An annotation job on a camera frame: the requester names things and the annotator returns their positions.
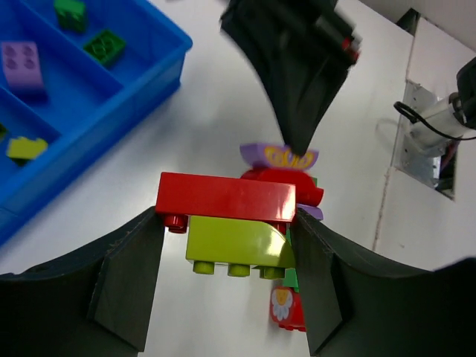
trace lego brick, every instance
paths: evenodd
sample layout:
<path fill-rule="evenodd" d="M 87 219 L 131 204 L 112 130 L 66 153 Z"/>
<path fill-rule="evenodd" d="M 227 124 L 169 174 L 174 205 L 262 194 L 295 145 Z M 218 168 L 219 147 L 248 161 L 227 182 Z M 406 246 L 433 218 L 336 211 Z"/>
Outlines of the lego brick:
<path fill-rule="evenodd" d="M 126 42 L 107 29 L 84 45 L 84 51 L 88 52 L 104 67 L 113 65 L 125 48 Z"/>
<path fill-rule="evenodd" d="M 86 32 L 88 20 L 84 2 L 76 0 L 56 0 L 54 2 L 54 10 L 61 28 L 73 30 L 78 33 Z"/>
<path fill-rule="evenodd" d="M 306 331 L 300 295 L 289 287 L 278 286 L 272 290 L 269 314 L 282 329 Z"/>
<path fill-rule="evenodd" d="M 5 128 L 1 123 L 0 123 L 0 143 L 5 139 L 5 137 L 8 134 L 7 128 Z"/>
<path fill-rule="evenodd" d="M 295 205 L 292 184 L 162 173 L 155 209 L 176 230 L 186 225 L 186 216 L 289 223 Z"/>
<path fill-rule="evenodd" d="M 23 166 L 30 160 L 37 158 L 48 148 L 48 143 L 43 139 L 30 140 L 19 137 L 10 140 L 7 148 L 7 156 L 19 166 Z"/>
<path fill-rule="evenodd" d="M 303 157 L 299 157 L 287 146 L 264 143 L 240 145 L 239 151 L 252 167 L 278 167 L 298 171 L 309 170 L 319 156 L 319 151 L 308 150 Z"/>
<path fill-rule="evenodd" d="M 12 93 L 45 93 L 35 42 L 2 42 L 1 57 L 5 79 Z"/>
<path fill-rule="evenodd" d="M 295 292 L 299 292 L 298 276 L 296 275 L 296 269 L 286 269 L 286 274 L 283 279 L 283 286 L 294 289 Z"/>
<path fill-rule="evenodd" d="M 322 214 L 322 210 L 319 207 L 297 204 L 296 208 L 302 208 L 307 213 L 309 213 L 311 216 L 316 218 L 318 221 L 322 221 L 324 219 L 324 215 Z"/>
<path fill-rule="evenodd" d="M 316 187 L 312 177 L 302 171 L 257 168 L 247 171 L 241 178 L 263 182 L 293 184 L 296 186 L 296 203 L 302 205 L 318 206 L 324 195 L 324 190 Z"/>
<path fill-rule="evenodd" d="M 203 216 L 190 218 L 186 258 L 196 273 L 212 274 L 215 263 L 225 263 L 230 276 L 248 276 L 253 266 L 265 279 L 283 278 L 295 265 L 290 244 L 269 224 Z"/>

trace lego stud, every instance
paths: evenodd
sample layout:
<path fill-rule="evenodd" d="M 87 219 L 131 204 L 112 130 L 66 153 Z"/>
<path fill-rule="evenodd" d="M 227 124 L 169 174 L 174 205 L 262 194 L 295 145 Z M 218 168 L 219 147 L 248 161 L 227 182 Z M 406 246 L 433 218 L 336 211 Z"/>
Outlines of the lego stud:
<path fill-rule="evenodd" d="M 168 215 L 164 217 L 164 225 L 172 233 L 187 233 L 187 216 Z"/>
<path fill-rule="evenodd" d="M 5 65 L 9 69 L 16 69 L 16 67 L 17 67 L 16 62 L 11 58 L 7 59 L 7 63 L 5 63 Z"/>
<path fill-rule="evenodd" d="M 31 59 L 27 59 L 25 61 L 25 67 L 27 69 L 33 69 L 33 68 L 35 68 L 35 62 L 33 62 Z"/>
<path fill-rule="evenodd" d="M 197 274 L 212 275 L 215 273 L 215 263 L 199 262 L 197 260 L 193 262 L 193 272 Z"/>
<path fill-rule="evenodd" d="M 13 48 L 10 45 L 6 45 L 3 52 L 4 52 L 5 56 L 9 56 L 9 57 L 15 57 L 16 56 L 15 48 Z"/>
<path fill-rule="evenodd" d="M 260 266 L 260 278 L 261 279 L 283 279 L 284 275 L 286 274 L 286 270 L 284 268 L 275 268 L 271 266 Z"/>
<path fill-rule="evenodd" d="M 249 277 L 250 266 L 244 266 L 242 264 L 230 264 L 228 265 L 229 277 Z"/>
<path fill-rule="evenodd" d="M 25 46 L 23 46 L 23 54 L 27 57 L 30 57 L 30 56 L 33 56 L 35 54 L 35 51 L 33 51 L 33 49 L 31 49 L 30 46 L 25 45 Z"/>

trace yellow-green lego brick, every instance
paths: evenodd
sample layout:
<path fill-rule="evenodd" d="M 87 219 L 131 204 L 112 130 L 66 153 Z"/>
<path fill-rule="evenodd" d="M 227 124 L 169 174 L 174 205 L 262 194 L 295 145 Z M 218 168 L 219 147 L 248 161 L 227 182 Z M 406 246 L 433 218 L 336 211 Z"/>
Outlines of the yellow-green lego brick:
<path fill-rule="evenodd" d="M 267 223 L 203 216 L 190 218 L 186 258 L 194 262 L 195 272 L 205 263 L 227 263 L 234 277 L 248 276 L 250 266 L 256 266 L 261 277 L 276 279 L 295 267 L 290 244 Z M 201 274 L 212 273 L 208 266 Z"/>
<path fill-rule="evenodd" d="M 43 139 L 30 140 L 19 137 L 10 140 L 7 156 L 19 164 L 37 158 L 48 148 L 48 143 Z"/>

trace metal bracket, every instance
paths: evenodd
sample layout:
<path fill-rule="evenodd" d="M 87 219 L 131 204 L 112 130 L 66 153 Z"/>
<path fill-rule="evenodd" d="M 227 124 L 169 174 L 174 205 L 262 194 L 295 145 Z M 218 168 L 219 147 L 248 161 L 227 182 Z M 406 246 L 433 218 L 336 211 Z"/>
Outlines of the metal bracket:
<path fill-rule="evenodd" d="M 418 112 L 435 104 L 437 100 L 435 94 L 427 91 L 421 85 L 408 82 L 405 87 L 403 103 Z M 405 128 L 408 124 L 407 118 L 400 117 L 393 149 L 392 166 L 423 184 L 435 188 L 440 178 L 441 157 L 431 158 L 423 155 L 405 135 Z M 440 151 L 439 156 L 445 153 L 443 148 L 437 150 Z"/>

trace green lego plate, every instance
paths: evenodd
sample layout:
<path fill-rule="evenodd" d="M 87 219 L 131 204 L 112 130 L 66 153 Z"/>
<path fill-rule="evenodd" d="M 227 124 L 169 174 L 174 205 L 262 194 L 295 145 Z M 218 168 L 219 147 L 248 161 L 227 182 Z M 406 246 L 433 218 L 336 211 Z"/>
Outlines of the green lego plate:
<path fill-rule="evenodd" d="M 104 67 L 109 67 L 123 53 L 124 48 L 126 48 L 126 42 L 105 29 L 84 46 L 84 51 Z"/>

